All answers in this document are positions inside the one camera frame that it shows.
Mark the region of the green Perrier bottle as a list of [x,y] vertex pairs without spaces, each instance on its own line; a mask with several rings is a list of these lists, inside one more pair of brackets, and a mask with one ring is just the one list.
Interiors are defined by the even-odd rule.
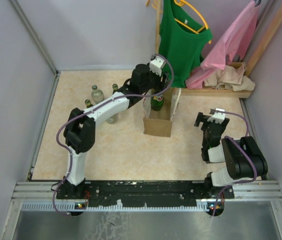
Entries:
[[92,102],[91,102],[89,99],[86,99],[86,100],[84,101],[84,103],[85,103],[86,108],[91,108],[91,107],[94,106],[94,105],[92,104]]
[[164,105],[164,96],[162,94],[155,95],[151,101],[151,109],[154,111],[160,111]]
[[116,92],[118,91],[118,89],[119,89],[118,85],[117,85],[116,83],[114,83],[114,84],[112,85],[112,93],[113,93],[113,94],[116,93]]

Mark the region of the clear Chang soda bottle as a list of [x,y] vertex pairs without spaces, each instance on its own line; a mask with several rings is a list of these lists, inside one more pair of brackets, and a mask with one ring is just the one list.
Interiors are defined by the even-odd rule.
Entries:
[[101,103],[105,99],[105,95],[97,85],[92,86],[91,97],[96,104]]
[[112,115],[111,117],[109,117],[109,118],[106,120],[106,122],[107,122],[108,124],[115,124],[115,123],[117,122],[117,120],[118,120],[118,114],[116,113],[116,114]]

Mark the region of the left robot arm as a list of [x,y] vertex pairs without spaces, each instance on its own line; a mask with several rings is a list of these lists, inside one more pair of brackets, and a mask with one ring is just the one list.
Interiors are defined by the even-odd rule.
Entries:
[[138,64],[131,77],[107,99],[100,103],[70,112],[68,121],[58,131],[63,134],[68,151],[68,170],[65,181],[69,183],[67,192],[78,199],[84,195],[85,162],[88,151],[96,141],[96,128],[113,115],[133,107],[144,98],[158,96],[168,90],[174,80],[174,73],[163,71],[165,61],[159,64],[151,61]]

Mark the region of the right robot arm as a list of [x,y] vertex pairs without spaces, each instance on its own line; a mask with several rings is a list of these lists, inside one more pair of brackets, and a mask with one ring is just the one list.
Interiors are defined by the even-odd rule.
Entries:
[[222,137],[230,122],[227,114],[245,119],[237,113],[216,108],[211,110],[210,115],[199,112],[194,122],[195,127],[202,125],[202,160],[207,164],[225,164],[208,173],[204,179],[204,192],[210,198],[223,197],[225,187],[236,183],[251,183],[268,174],[268,163],[255,139],[249,135],[249,128],[240,139]]

